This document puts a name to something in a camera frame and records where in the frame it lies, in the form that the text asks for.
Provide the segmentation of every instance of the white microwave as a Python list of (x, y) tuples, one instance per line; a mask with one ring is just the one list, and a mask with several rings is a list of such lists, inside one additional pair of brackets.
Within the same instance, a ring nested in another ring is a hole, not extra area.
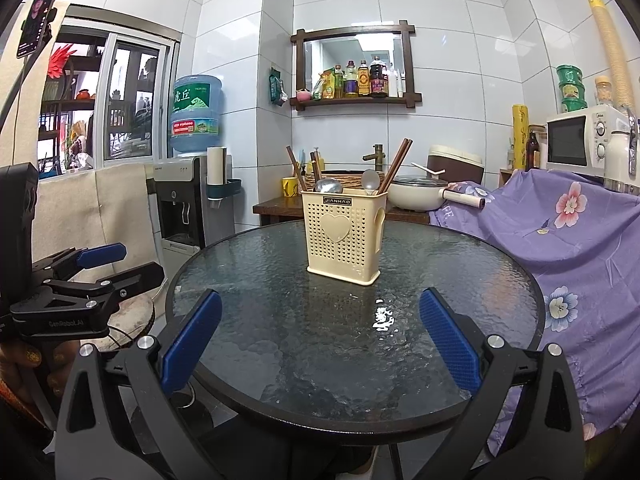
[(615, 131), (628, 132), (629, 120), (609, 105), (549, 118), (546, 168), (604, 177), (604, 155)]

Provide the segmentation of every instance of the person's hand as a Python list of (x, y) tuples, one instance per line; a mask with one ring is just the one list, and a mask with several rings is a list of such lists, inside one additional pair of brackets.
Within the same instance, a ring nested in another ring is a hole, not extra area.
[[(66, 380), (71, 372), (79, 347), (79, 341), (65, 341), (53, 351), (50, 359), (53, 363), (53, 370), (47, 377), (47, 383), (58, 397), (61, 397), (65, 390)], [(41, 362), (40, 352), (20, 339), (0, 343), (0, 379), (22, 402), (32, 404), (33, 399), (22, 382), (18, 366), (37, 368)]]

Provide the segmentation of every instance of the phone screen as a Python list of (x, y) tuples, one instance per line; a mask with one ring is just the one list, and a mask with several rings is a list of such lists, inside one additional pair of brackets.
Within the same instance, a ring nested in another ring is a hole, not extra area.
[(47, 24), (47, 13), (55, 0), (33, 0), (27, 19), (22, 26), (18, 56), (24, 57), (36, 51)]

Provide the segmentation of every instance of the table leg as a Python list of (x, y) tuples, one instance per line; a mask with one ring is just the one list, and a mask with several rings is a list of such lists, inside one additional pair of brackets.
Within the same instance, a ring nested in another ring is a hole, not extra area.
[(398, 444), (389, 444), (389, 453), (391, 454), (391, 463), (394, 466), (394, 475), (396, 476), (396, 480), (404, 480), (404, 476), (402, 476), (402, 463), (400, 462)]

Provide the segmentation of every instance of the yellow roll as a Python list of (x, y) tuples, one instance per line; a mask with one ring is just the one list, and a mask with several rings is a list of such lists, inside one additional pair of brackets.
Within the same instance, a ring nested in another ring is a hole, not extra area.
[(588, 0), (591, 12), (598, 25), (598, 31), (602, 38), (602, 43), (609, 58), (611, 66), (611, 79), (614, 89), (614, 102), (617, 108), (628, 106), (633, 111), (636, 110), (636, 100), (634, 90), (631, 86), (628, 67), (626, 65), (626, 55), (622, 48), (620, 36), (616, 30), (616, 25), (611, 19), (609, 9), (602, 0)]
[(513, 169), (524, 170), (527, 161), (527, 137), (529, 135), (529, 109), (525, 105), (513, 105)]

